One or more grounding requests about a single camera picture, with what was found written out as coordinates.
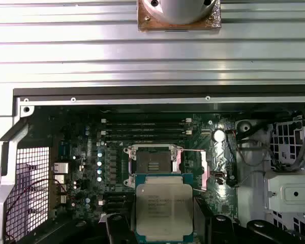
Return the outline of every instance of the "green circuit board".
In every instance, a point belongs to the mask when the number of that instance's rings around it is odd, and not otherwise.
[[[156,143],[205,150],[208,170],[218,172],[210,174],[207,190],[200,190],[204,170],[201,152],[181,153],[182,173],[193,174],[197,193],[205,197],[215,214],[237,218],[237,191],[228,185],[237,177],[236,160],[227,149],[228,143],[232,148],[235,145],[233,139],[221,145],[215,145],[211,140],[215,129],[233,129],[232,121],[213,114],[106,113],[83,124],[70,123],[70,126],[73,133],[68,140],[61,142],[59,156],[71,159],[68,210],[74,218],[96,221],[102,214],[127,208],[124,202],[117,201],[127,194],[134,194],[133,188],[124,185],[131,174],[129,155],[124,148],[133,144]],[[109,208],[99,205],[104,195],[116,199],[115,204]]]

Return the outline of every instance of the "black cable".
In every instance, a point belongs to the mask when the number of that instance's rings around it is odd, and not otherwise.
[[[233,156],[234,162],[237,163],[237,161],[236,161],[236,154],[234,154],[234,151],[233,151],[232,147],[230,146],[230,142],[229,142],[229,139],[228,139],[228,134],[226,134],[226,142],[227,142],[227,146],[228,146],[229,152]]]
[[[299,110],[302,112],[303,117],[305,118],[305,108],[304,107],[300,107]],[[251,127],[248,131],[245,131],[243,133],[239,133],[236,135],[236,141],[238,144],[240,144],[240,142],[247,137],[250,137],[252,135],[254,135],[257,131],[259,131],[260,129],[264,128],[266,125],[268,124],[272,124],[272,123],[279,123],[281,121],[285,121],[288,118],[280,118],[280,119],[273,119],[273,120],[267,120],[265,122],[259,123],[253,127]],[[298,153],[298,156],[295,159],[295,162],[290,166],[289,169],[287,169],[287,167],[284,167],[282,165],[279,164],[279,162],[276,162],[274,165],[276,167],[276,172],[294,172],[297,171],[301,168],[303,162],[304,162],[304,156],[305,156],[305,137],[303,140],[303,144],[300,148],[300,151]]]
[[[302,114],[305,118],[305,108],[304,107],[300,108],[300,111],[302,112]],[[289,169],[287,169],[287,167],[285,167],[285,168],[282,167],[282,168],[276,169],[276,172],[294,172],[294,171],[299,170],[304,163],[304,156],[305,156],[305,136],[304,136],[303,144],[299,150],[299,153],[298,153],[298,156],[296,157],[295,162],[289,167]]]

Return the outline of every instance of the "metal frame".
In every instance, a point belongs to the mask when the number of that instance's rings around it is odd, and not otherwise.
[[[3,243],[4,230],[6,226],[5,216],[6,208],[5,201],[8,198],[10,192],[15,186],[16,177],[16,159],[17,159],[17,145],[27,135],[28,124],[24,125],[20,131],[14,134],[6,142],[9,144],[9,151],[7,152],[7,162],[2,162],[7,165],[7,174],[0,175],[0,243]]]
[[[9,139],[9,135],[16,134],[18,132],[18,128],[21,128],[21,125],[25,124],[25,119],[20,118],[22,115],[21,110],[25,107],[29,107],[29,111],[34,111],[35,106],[56,106],[56,105],[104,105],[104,104],[197,104],[197,103],[210,103],[213,106],[217,106],[217,104],[222,103],[305,103],[305,97],[202,97],[202,98],[163,98],[163,99],[115,99],[115,100],[77,100],[77,96],[71,96],[74,99],[68,99],[68,100],[60,100],[60,101],[36,101],[37,99],[34,99],[32,101],[31,99],[24,99],[21,101],[19,98],[16,101],[16,111],[17,115],[15,117],[15,121],[18,121],[17,125],[12,127],[12,129],[9,131],[8,134],[6,134],[5,137],[3,137],[3,140],[7,141]],[[9,150],[9,162],[10,166],[8,166],[8,171],[15,173],[15,168],[13,168],[11,162],[14,161],[14,167],[15,167],[15,160],[16,160],[16,149],[17,149],[17,143],[26,135],[27,129],[22,130],[22,135],[17,137],[16,140],[10,141],[10,146],[12,149]],[[11,178],[9,181],[9,190],[12,189],[14,185],[14,177]],[[5,199],[7,198],[10,191],[6,192],[5,195],[1,195],[0,201],[2,204],[4,203]],[[1,211],[0,219],[3,219],[4,212]]]

